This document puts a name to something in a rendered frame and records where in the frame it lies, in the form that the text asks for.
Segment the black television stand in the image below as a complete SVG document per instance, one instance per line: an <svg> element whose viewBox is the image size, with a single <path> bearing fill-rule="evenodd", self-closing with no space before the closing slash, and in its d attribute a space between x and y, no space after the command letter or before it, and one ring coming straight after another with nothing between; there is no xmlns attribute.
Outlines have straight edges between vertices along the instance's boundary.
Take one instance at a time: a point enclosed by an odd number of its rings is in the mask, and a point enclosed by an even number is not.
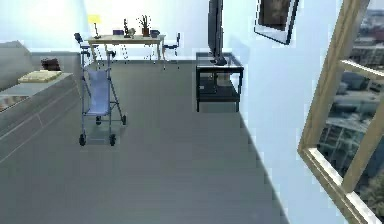
<svg viewBox="0 0 384 224"><path fill-rule="evenodd" d="M216 65L208 52L196 53L196 111L201 102L234 103L239 111L244 66L231 53L224 52L225 65Z"/></svg>

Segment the blue metal chair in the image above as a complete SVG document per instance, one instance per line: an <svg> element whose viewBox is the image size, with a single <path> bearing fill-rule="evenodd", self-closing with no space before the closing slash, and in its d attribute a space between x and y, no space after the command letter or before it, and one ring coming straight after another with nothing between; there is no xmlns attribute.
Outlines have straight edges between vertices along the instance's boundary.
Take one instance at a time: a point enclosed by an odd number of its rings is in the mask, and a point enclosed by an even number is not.
<svg viewBox="0 0 384 224"><path fill-rule="evenodd" d="M104 60L98 45L90 45L88 42L81 42L79 46L81 55L88 58L89 64L94 64L98 69L104 66Z"/></svg>
<svg viewBox="0 0 384 224"><path fill-rule="evenodd" d="M165 52L167 50L173 50L174 51L174 55L175 56L178 56L178 51L177 49L179 48L180 46L180 38L181 38L181 34L180 33L177 33L176 34L176 39L175 40L165 40L162 44L162 56L164 57L165 56Z"/></svg>

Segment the black television set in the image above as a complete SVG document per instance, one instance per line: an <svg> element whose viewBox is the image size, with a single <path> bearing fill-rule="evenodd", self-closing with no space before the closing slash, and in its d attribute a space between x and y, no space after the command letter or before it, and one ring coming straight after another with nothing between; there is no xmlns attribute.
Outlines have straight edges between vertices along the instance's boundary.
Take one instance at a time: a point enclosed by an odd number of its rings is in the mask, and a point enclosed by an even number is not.
<svg viewBox="0 0 384 224"><path fill-rule="evenodd" d="M218 66L227 64L223 53L222 30L223 0L209 0L208 12L208 46L212 55L211 62Z"/></svg>

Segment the blue wheeled walker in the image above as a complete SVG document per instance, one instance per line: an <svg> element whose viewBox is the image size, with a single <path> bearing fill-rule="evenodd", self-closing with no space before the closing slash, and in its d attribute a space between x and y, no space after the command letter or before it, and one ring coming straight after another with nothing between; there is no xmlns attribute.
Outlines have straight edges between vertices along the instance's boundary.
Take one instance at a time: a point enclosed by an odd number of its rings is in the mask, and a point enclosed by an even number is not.
<svg viewBox="0 0 384 224"><path fill-rule="evenodd" d="M75 33L74 38L81 49L81 134L79 144L86 145L87 136L85 128L85 118L94 117L97 125L105 122L104 117L108 117L108 135L111 146L116 144L116 135L112 133L112 111L117 108L119 121L127 124L127 116L121 111L120 103L111 78L111 59L115 57L114 51L107 51L107 68L93 70L85 68L84 56L90 56L90 45L86 45L80 33Z"/></svg>

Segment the potted house plant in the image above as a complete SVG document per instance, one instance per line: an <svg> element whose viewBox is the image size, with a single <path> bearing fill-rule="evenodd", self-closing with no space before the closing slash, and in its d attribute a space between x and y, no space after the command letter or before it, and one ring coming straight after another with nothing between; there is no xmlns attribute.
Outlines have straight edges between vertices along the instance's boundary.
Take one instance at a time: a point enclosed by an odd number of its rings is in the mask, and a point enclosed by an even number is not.
<svg viewBox="0 0 384 224"><path fill-rule="evenodd" d="M147 16L147 15L142 15L139 19L138 19L140 25L141 25L141 28L142 28L142 35L144 37L149 37L150 36L150 17Z"/></svg>

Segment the light wooden table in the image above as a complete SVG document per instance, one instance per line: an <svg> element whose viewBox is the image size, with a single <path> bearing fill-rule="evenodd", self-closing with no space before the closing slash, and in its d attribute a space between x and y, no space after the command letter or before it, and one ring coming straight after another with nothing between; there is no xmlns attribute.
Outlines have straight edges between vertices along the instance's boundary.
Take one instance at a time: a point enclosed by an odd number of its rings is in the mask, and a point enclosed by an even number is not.
<svg viewBox="0 0 384 224"><path fill-rule="evenodd" d="M157 60L161 59L160 47L164 44L164 35L158 35L156 38L144 37L142 35L133 35L132 37L125 38L123 35L102 35L100 38L95 39L91 37L87 39L91 47L91 51L94 51L94 45L120 45L120 44L141 44L141 45L155 45L157 47Z"/></svg>

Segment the black framed picture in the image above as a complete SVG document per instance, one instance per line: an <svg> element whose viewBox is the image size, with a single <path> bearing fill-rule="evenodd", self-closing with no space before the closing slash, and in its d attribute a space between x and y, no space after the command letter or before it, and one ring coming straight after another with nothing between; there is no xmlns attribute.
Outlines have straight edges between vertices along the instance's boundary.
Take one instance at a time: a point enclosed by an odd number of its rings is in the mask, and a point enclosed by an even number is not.
<svg viewBox="0 0 384 224"><path fill-rule="evenodd" d="M299 0L258 0L254 32L279 44L289 45Z"/></svg>

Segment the yellow table lamp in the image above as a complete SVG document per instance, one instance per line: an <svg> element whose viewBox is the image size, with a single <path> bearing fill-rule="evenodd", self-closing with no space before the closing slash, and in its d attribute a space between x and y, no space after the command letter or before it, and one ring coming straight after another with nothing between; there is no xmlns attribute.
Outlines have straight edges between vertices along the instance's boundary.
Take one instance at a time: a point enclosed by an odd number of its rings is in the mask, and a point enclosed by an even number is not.
<svg viewBox="0 0 384 224"><path fill-rule="evenodd" d="M95 39L100 39L101 36L98 33L97 25L101 22L101 17L98 14L88 14L87 15L88 22L94 25L95 30Z"/></svg>

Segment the dark brown cushion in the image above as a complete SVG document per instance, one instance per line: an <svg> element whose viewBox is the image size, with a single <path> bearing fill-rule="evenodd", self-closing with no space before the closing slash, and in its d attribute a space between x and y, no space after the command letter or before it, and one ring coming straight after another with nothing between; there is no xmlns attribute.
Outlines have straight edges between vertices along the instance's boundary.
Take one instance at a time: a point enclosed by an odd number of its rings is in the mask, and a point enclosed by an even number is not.
<svg viewBox="0 0 384 224"><path fill-rule="evenodd" d="M60 65L56 58L45 58L41 60L41 65L44 70L48 71L60 71Z"/></svg>

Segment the wooden framed window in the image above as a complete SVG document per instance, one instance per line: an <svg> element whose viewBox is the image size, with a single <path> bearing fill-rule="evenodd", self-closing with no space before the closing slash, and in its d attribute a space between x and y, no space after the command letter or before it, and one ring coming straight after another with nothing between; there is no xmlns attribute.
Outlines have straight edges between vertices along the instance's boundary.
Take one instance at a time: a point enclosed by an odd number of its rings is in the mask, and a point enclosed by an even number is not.
<svg viewBox="0 0 384 224"><path fill-rule="evenodd" d="M384 0L343 0L298 153L347 224L384 224Z"/></svg>

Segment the yellow cushion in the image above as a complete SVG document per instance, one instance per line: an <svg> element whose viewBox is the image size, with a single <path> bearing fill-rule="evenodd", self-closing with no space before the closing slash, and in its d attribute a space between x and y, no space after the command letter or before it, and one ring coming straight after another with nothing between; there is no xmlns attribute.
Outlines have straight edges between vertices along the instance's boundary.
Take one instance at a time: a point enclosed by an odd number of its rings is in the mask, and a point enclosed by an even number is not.
<svg viewBox="0 0 384 224"><path fill-rule="evenodd" d="M18 79L19 83L47 83L62 74L61 71L39 70L30 72Z"/></svg>

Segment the grey sofa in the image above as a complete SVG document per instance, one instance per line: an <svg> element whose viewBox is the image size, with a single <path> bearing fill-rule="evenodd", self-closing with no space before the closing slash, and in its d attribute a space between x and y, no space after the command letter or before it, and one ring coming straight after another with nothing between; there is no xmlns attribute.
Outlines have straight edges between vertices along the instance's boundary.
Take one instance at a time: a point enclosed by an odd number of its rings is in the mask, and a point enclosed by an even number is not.
<svg viewBox="0 0 384 224"><path fill-rule="evenodd" d="M56 59L62 74L49 82L20 83ZM18 41L0 43L0 163L80 101L78 52L31 52Z"/></svg>

